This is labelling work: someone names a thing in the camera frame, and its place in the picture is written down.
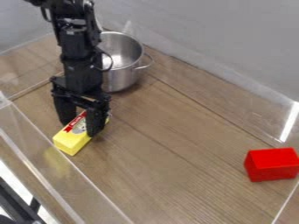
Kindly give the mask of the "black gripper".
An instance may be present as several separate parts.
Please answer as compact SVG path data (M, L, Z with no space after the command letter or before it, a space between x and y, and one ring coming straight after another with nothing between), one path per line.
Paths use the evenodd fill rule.
M77 115L76 107L86 110L86 133L93 137L108 122L110 97L102 90L101 57L70 59L60 57L62 75L50 77L50 96L60 119L66 125Z

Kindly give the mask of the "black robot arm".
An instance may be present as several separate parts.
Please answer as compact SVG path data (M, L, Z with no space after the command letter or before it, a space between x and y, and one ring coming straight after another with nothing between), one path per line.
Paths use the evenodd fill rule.
M92 0L23 1L41 10L60 47L62 75L50 77L50 95L60 122L68 124L77 109L85 109L86 133L93 137L108 119L110 97L101 85L102 73L112 68L102 63L108 53L98 48L101 30L94 3Z

